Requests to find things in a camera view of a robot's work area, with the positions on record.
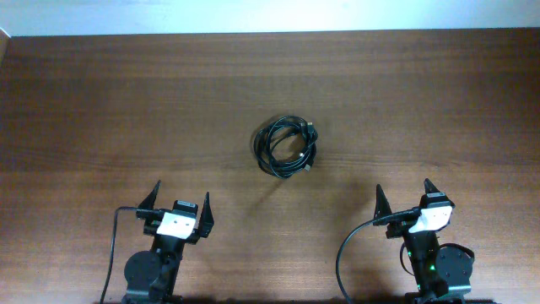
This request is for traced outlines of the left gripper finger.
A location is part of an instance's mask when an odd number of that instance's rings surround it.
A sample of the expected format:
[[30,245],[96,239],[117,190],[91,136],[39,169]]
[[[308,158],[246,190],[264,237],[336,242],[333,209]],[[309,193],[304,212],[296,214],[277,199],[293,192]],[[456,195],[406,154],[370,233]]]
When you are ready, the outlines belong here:
[[138,205],[139,209],[152,210],[159,192],[161,180],[158,180],[148,196]]
[[198,235],[202,238],[208,238],[214,226],[213,213],[210,206],[210,193],[206,193],[203,202],[202,213],[199,218],[197,228]]

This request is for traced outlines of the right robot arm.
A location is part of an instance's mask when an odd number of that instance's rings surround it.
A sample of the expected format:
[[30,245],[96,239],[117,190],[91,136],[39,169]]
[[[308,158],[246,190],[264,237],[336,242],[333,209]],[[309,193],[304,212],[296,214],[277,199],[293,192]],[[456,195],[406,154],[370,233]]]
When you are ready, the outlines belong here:
[[451,221],[455,204],[430,179],[417,207],[392,212],[381,185],[376,186],[374,225],[386,227],[386,237],[402,238],[401,253],[412,266],[418,290],[406,303],[463,303],[472,289],[474,252],[456,243],[440,244],[437,233]]

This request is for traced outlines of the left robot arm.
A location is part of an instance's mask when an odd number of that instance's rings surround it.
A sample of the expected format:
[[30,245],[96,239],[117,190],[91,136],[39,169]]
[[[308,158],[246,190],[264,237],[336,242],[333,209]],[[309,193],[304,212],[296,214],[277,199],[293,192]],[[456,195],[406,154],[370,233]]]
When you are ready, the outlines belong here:
[[123,303],[170,303],[185,245],[197,244],[213,229],[208,193],[202,207],[176,200],[171,209],[156,209],[159,187],[156,183],[135,209],[136,217],[143,221],[143,234],[153,242],[149,250],[134,253],[126,262]]

